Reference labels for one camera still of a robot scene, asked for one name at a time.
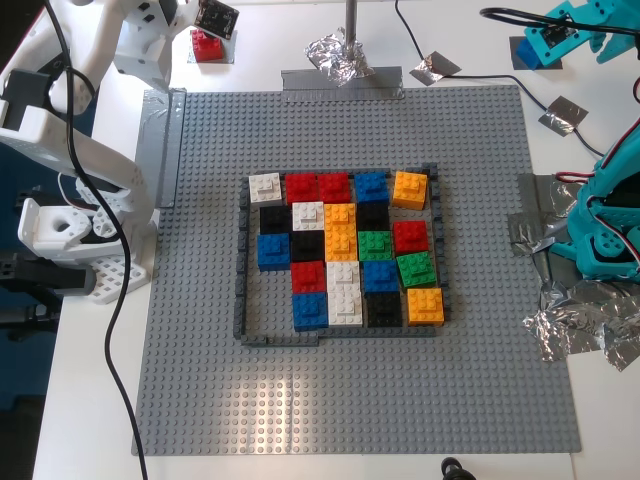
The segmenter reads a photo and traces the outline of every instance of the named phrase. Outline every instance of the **lego frame border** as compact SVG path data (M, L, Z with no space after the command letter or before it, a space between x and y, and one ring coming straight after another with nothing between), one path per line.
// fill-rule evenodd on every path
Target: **lego frame border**
M431 251L435 264L438 287L442 289L442 301L444 305L445 322L451 311L451 297L449 293L449 275L445 263L444 254L444 225L442 218L442 204L440 199L440 183L438 178L438 165L436 163L423 163L421 167L407 167L402 171L409 173L422 173L429 177L428 201L430 211ZM316 169L316 170L286 170L278 172L280 181L284 176L294 173L342 173L346 172L349 180L360 173L382 172L386 178L392 176L391 169ZM256 175L269 172L256 172ZM236 256L235 279L235 304L233 312L233 338L239 340L241 345L247 347L317 347L321 339L331 338L423 338L435 337L436 328L432 326L421 327L328 327L316 331L307 332L302 336L295 332L290 336L248 335L246 333L246 300L249 295L247 288L247 274L249 268L249 238L251 234L249 198L249 178L240 180L238 197L238 242Z

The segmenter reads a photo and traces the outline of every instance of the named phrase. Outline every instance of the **black lego brick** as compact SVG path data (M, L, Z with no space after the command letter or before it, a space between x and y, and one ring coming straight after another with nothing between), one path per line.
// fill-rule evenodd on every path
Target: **black lego brick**
M324 232L293 232L291 262L324 261Z
M356 209L356 228L359 232L389 231L389 205L366 203Z
M262 235L276 235L291 233L291 208L287 206L260 208L260 233Z
M402 327L399 293L369 293L365 300L369 328Z

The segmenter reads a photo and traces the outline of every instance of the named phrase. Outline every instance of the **white lego brick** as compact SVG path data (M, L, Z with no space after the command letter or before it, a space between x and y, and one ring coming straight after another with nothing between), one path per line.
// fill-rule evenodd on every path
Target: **white lego brick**
M329 326L361 327L362 295L360 292L329 293Z
M360 264L327 262L327 292L360 292Z
M293 204L293 231L324 230L324 204L300 202Z
M267 173L249 176L249 195L252 205L257 204L261 207L282 205L280 175Z

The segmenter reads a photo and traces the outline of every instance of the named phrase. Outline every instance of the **green lego brick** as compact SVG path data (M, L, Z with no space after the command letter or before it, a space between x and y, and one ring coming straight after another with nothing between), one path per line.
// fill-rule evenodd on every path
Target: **green lego brick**
M361 262L391 260L391 232L358 232Z
M433 286L437 283L436 271L428 252L402 255L397 258L404 288Z

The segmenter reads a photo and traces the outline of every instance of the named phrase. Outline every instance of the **blue lego brick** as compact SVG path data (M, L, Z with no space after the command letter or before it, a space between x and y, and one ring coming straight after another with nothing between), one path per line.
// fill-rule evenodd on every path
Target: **blue lego brick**
M518 55L518 58L520 58L520 60L522 60L531 70L537 70L542 67L542 62L540 61L538 54L533 49L531 42L526 38L520 42L520 45L516 50L516 55Z
M289 270L289 234L258 235L258 268L261 272Z
M364 265L364 293L391 293L398 289L398 269L393 260L362 262Z
M382 172L355 175L358 203L389 203L387 179Z
M293 328L296 332L317 330L329 326L326 293L293 295Z

